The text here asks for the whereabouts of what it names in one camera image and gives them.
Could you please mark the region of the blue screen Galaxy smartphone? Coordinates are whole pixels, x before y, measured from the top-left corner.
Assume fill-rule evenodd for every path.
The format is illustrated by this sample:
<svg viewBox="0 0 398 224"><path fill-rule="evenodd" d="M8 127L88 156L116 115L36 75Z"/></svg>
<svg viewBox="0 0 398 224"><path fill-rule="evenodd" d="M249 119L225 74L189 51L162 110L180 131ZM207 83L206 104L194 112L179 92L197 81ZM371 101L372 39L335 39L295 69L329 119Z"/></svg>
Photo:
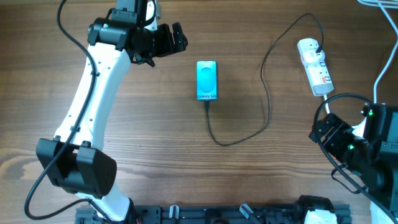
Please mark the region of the blue screen Galaxy smartphone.
<svg viewBox="0 0 398 224"><path fill-rule="evenodd" d="M218 99L217 62L198 61L196 67L196 96L198 101Z"/></svg>

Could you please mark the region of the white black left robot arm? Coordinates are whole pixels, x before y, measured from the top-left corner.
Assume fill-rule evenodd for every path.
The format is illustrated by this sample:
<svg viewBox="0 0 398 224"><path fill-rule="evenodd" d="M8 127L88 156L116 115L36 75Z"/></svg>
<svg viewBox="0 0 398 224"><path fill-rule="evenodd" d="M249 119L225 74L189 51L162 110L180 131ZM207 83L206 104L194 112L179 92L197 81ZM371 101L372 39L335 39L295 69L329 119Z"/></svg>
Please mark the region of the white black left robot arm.
<svg viewBox="0 0 398 224"><path fill-rule="evenodd" d="M116 161L103 152L106 123L131 65L182 52L181 25L158 24L157 1L118 1L88 28L85 69L68 113L52 139L40 139L41 178L89 203L103 223L136 223L132 200L115 183Z"/></svg>

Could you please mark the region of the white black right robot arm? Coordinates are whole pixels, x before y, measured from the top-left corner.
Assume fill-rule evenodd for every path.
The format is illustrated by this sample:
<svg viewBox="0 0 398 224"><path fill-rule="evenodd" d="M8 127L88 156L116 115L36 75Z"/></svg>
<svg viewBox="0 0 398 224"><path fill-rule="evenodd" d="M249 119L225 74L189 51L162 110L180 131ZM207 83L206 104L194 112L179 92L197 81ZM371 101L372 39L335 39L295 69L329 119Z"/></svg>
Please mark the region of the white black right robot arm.
<svg viewBox="0 0 398 224"><path fill-rule="evenodd" d="M351 126L330 113L317 121L309 134L327 153L364 183L373 199L373 223L392 223L385 208L397 218L397 106L366 103L362 122Z"/></svg>

